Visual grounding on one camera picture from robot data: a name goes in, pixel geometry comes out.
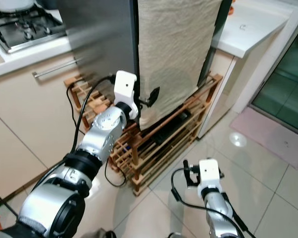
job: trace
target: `metal handle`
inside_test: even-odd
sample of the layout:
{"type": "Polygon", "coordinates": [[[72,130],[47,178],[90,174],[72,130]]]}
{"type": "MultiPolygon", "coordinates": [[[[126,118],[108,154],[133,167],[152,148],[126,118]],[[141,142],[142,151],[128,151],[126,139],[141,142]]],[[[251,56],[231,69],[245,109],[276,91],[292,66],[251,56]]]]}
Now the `metal handle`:
{"type": "Polygon", "coordinates": [[[55,70],[64,68],[64,67],[66,67],[66,66],[69,66],[69,65],[71,65],[71,64],[73,64],[73,63],[76,63],[76,62],[77,62],[77,60],[75,59],[75,60],[72,60],[72,61],[70,61],[70,62],[67,62],[67,63],[61,64],[61,65],[59,65],[59,66],[53,67],[53,68],[51,68],[51,69],[48,69],[48,70],[46,70],[46,71],[40,72],[40,73],[32,72],[32,75],[33,75],[33,77],[34,77],[37,81],[39,81],[39,77],[41,77],[41,76],[43,76],[43,75],[45,75],[45,74],[51,73],[51,72],[53,72],[53,71],[55,71],[55,70]]]}

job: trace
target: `cabinet door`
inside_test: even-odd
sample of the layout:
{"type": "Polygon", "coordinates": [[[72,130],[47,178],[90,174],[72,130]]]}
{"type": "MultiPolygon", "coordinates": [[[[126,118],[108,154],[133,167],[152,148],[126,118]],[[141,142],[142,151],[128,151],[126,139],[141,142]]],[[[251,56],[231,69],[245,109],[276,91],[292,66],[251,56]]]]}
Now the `cabinet door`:
{"type": "Polygon", "coordinates": [[[199,132],[199,138],[201,138],[228,110],[225,107],[225,101],[227,93],[225,91],[230,74],[235,66],[236,58],[228,53],[217,50],[211,65],[211,74],[220,74],[223,76],[222,82],[216,88],[213,97],[212,104],[208,107],[205,113],[204,122],[199,132]]]}
{"type": "Polygon", "coordinates": [[[0,196],[5,197],[46,167],[0,120],[0,196]]]}
{"type": "Polygon", "coordinates": [[[79,72],[72,64],[41,77],[40,82],[32,72],[73,59],[65,54],[0,77],[0,118],[48,168],[72,147],[75,126],[63,81],[79,72]]]}

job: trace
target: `pink mat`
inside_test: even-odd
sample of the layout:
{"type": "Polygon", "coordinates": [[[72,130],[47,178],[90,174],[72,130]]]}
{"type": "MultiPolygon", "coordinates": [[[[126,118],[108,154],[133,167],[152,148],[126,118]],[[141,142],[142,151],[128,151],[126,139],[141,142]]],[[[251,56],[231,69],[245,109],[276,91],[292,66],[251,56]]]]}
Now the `pink mat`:
{"type": "Polygon", "coordinates": [[[298,169],[298,135],[251,108],[230,125],[298,169]]]}

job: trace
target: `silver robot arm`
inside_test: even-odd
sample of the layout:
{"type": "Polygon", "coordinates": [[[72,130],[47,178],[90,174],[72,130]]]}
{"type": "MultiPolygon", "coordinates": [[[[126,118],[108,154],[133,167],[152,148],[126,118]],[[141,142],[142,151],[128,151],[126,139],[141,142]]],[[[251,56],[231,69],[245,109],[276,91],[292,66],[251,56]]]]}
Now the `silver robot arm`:
{"type": "Polygon", "coordinates": [[[246,224],[234,211],[227,194],[223,191],[220,179],[224,174],[220,171],[218,162],[208,158],[200,160],[198,165],[188,165],[183,161],[183,168],[176,169],[171,176],[171,192],[175,199],[183,205],[207,211],[207,222],[210,226],[210,238],[244,238],[241,231],[249,232],[246,224]],[[176,172],[184,171],[188,187],[197,187],[198,196],[204,201],[204,207],[188,204],[182,200],[173,183],[176,172]],[[191,174],[197,175],[197,182],[190,178],[191,174]]]}
{"type": "Polygon", "coordinates": [[[92,180],[108,159],[127,120],[135,119],[134,74],[118,71],[115,106],[94,119],[91,129],[73,153],[24,201],[16,224],[0,232],[0,238],[71,238],[83,217],[92,180]]]}
{"type": "MultiPolygon", "coordinates": [[[[207,208],[217,210],[233,219],[233,208],[228,200],[225,200],[224,191],[220,184],[218,162],[215,159],[199,161],[200,184],[198,196],[203,199],[207,208]]],[[[238,238],[236,228],[222,215],[207,211],[207,222],[210,226],[211,238],[238,238]]]]}

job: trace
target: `beige cloth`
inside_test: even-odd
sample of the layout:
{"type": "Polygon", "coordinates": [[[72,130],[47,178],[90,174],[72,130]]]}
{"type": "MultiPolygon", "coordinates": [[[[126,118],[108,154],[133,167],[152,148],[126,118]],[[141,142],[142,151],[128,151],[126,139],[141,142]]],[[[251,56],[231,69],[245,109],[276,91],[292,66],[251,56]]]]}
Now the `beige cloth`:
{"type": "Polygon", "coordinates": [[[210,48],[221,0],[138,0],[140,95],[160,87],[151,108],[141,111],[146,129],[193,92],[210,48]]]}

